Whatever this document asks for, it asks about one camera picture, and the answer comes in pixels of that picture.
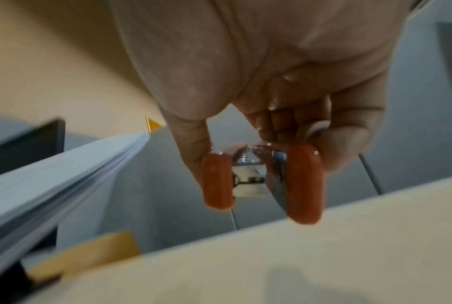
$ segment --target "hand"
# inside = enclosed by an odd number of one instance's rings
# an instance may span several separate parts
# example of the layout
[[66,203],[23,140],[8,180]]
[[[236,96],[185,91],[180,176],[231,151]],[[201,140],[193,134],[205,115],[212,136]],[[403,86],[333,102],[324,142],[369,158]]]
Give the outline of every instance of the hand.
[[116,0],[115,19],[200,180],[206,119],[234,104],[266,141],[309,142],[327,172],[372,141],[408,0]]

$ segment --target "table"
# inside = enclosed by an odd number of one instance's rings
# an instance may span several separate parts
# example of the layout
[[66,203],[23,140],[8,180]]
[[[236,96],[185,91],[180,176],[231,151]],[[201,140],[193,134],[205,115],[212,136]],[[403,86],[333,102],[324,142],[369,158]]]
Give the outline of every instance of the table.
[[452,304],[452,178],[114,264],[43,303]]

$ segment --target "yellow triangle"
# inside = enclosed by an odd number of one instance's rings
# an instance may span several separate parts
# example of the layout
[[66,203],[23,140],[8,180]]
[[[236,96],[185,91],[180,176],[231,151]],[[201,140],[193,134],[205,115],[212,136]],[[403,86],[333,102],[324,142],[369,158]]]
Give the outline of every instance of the yellow triangle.
[[147,132],[151,133],[159,128],[162,128],[162,126],[155,120],[149,118],[146,116],[146,124],[147,124]]

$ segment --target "stack of paper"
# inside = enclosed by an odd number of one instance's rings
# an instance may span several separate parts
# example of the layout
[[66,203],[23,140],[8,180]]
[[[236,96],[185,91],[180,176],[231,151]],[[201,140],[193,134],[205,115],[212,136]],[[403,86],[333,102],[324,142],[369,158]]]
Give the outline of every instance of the stack of paper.
[[149,140],[99,140],[0,175],[0,274],[51,232]]

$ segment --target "desk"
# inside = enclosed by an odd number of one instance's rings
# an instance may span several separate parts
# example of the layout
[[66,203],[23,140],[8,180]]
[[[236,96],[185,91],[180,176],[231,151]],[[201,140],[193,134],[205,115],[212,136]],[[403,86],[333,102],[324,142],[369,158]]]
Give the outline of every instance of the desk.
[[452,304],[452,178],[115,264],[43,303]]

